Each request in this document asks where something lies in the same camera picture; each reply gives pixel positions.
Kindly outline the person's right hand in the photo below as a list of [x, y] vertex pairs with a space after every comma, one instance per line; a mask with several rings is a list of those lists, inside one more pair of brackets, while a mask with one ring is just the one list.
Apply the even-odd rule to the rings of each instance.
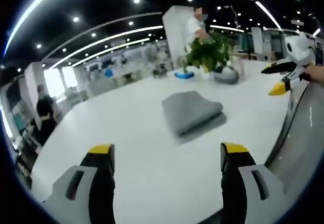
[[309, 64], [305, 68], [305, 73], [308, 74], [313, 81], [319, 84], [324, 83], [324, 66]]

